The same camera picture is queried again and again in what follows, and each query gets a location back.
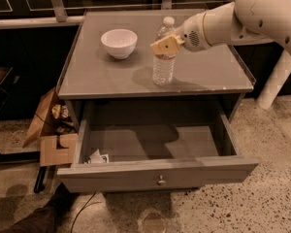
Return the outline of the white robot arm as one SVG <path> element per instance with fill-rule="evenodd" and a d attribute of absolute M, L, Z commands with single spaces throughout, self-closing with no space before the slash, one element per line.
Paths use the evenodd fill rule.
<path fill-rule="evenodd" d="M 283 53 L 257 98 L 267 110 L 291 74 L 291 0 L 234 0 L 190 17 L 151 48 L 155 54 L 174 54 L 180 48 L 196 52 L 268 42 L 281 45 Z"/>

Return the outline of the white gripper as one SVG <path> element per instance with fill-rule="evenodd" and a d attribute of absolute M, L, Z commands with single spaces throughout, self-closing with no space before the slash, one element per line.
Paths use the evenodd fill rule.
<path fill-rule="evenodd" d="M 155 55 L 176 54 L 181 46 L 191 52 L 208 50 L 210 44 L 204 32 L 206 13 L 200 13 L 188 18 L 176 29 L 177 35 L 169 35 L 150 45 Z"/>

